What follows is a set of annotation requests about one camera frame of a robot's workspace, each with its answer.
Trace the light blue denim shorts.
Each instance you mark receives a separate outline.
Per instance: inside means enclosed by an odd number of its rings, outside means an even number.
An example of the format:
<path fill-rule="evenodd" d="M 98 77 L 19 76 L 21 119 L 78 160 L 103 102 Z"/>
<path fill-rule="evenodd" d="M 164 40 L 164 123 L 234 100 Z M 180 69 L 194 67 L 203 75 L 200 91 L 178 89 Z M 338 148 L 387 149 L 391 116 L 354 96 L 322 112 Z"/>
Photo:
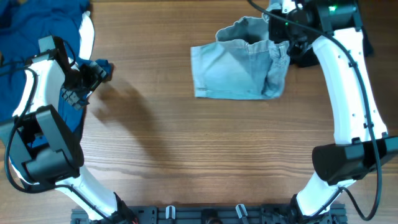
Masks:
<path fill-rule="evenodd" d="M 270 19 L 244 16 L 220 29 L 215 41 L 191 47 L 194 95 L 227 100 L 271 100 L 285 87 L 289 42 L 269 37 Z"/>

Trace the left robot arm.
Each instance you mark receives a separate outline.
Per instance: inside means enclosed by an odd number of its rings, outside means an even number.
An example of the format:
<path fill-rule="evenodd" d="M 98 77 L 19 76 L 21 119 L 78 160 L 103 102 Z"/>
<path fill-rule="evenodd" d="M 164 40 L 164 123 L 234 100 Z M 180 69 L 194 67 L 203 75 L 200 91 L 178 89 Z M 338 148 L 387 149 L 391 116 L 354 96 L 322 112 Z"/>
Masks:
<path fill-rule="evenodd" d="M 27 194 L 64 193 L 84 209 L 88 223 L 137 223 L 134 212 L 85 167 L 80 142 L 57 111 L 60 99 L 76 110 L 86 106 L 86 95 L 108 72 L 96 62 L 77 67 L 60 37 L 39 39 L 39 49 L 21 67 L 27 80 L 18 108 L 1 123 L 8 181 Z"/>

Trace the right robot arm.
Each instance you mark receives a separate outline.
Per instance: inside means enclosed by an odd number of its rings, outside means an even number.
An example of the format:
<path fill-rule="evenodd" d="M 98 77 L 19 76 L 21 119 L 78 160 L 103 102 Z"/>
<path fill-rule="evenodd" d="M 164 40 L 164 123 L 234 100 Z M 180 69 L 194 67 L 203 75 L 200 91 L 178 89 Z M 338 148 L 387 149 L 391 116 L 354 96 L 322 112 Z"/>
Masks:
<path fill-rule="evenodd" d="M 292 44 L 290 54 L 315 54 L 325 77 L 334 120 L 334 143 L 312 152 L 314 174 L 290 203 L 290 221 L 315 222 L 355 182 L 376 173 L 372 219 L 382 194 L 382 165 L 397 154 L 374 101 L 364 60 L 363 20 L 357 1 L 279 1 L 268 9 L 270 38 Z"/>

